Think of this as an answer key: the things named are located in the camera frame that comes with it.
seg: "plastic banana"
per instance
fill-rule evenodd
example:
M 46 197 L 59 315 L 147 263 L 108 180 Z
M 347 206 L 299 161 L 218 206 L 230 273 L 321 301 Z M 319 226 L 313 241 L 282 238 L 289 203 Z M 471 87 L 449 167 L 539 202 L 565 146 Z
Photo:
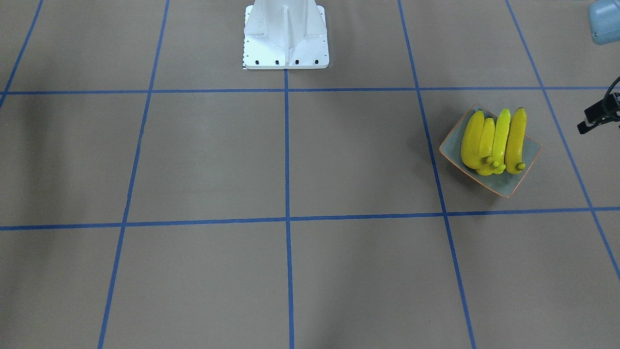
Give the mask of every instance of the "plastic banana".
M 502 110 L 497 117 L 495 124 L 495 135 L 493 137 L 493 150 L 491 158 L 493 159 L 493 173 L 500 175 L 504 172 L 506 165 L 504 164 L 504 154 L 506 151 L 506 141 L 508 140 L 508 131 L 510 130 L 510 111 Z
M 484 165 L 476 169 L 479 175 L 488 176 L 493 173 L 491 157 L 493 151 L 493 138 L 495 135 L 495 120 L 492 117 L 484 119 L 484 126 L 482 128 L 482 135 L 480 136 L 480 144 L 478 146 L 478 156 L 481 158 L 481 162 Z
M 525 168 L 525 163 L 521 161 L 521 154 L 523 153 L 523 139 L 525 138 L 527 121 L 528 116 L 525 114 L 525 109 L 519 108 L 510 122 L 504 160 L 506 170 L 513 175 L 518 175 Z
M 461 159 L 467 167 L 474 170 L 483 165 L 478 155 L 478 146 L 480 144 L 483 126 L 484 113 L 482 111 L 477 111 L 469 119 L 467 127 L 465 128 L 465 134 L 463 135 L 463 141 L 461 142 Z

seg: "yellow banana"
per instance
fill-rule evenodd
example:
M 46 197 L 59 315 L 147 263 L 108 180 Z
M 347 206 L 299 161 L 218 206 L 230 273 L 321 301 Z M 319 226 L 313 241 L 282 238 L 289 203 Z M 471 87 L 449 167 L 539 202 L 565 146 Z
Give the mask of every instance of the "yellow banana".
M 525 114 L 525 109 L 519 108 L 510 122 L 504 160 L 506 170 L 513 175 L 518 175 L 525 168 L 525 163 L 521 161 L 521 154 L 523 153 L 523 139 L 527 121 L 528 116 Z
M 493 173 L 500 175 L 503 173 L 506 165 L 504 165 L 504 153 L 506 151 L 506 141 L 508 140 L 508 130 L 510 129 L 510 111 L 502 110 L 497 117 L 495 125 L 495 135 L 493 137 L 493 151 L 491 158 L 493 159 Z
M 463 141 L 461 142 L 461 159 L 463 163 L 472 169 L 482 167 L 483 163 L 478 155 L 478 145 L 484 126 L 484 113 L 477 111 L 469 118 Z
M 484 119 L 484 126 L 482 128 L 482 135 L 480 136 L 480 144 L 478 146 L 478 156 L 482 158 L 482 165 L 480 168 L 476 169 L 479 175 L 488 176 L 493 173 L 492 162 L 493 159 L 491 157 L 493 150 L 493 138 L 495 134 L 495 120 L 492 117 L 488 117 Z

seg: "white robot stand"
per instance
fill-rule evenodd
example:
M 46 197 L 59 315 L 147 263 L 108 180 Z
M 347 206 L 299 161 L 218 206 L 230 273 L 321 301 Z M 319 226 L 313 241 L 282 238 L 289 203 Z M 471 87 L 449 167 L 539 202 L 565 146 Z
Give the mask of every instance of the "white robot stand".
M 325 9 L 314 0 L 255 0 L 246 8 L 244 69 L 329 65 Z

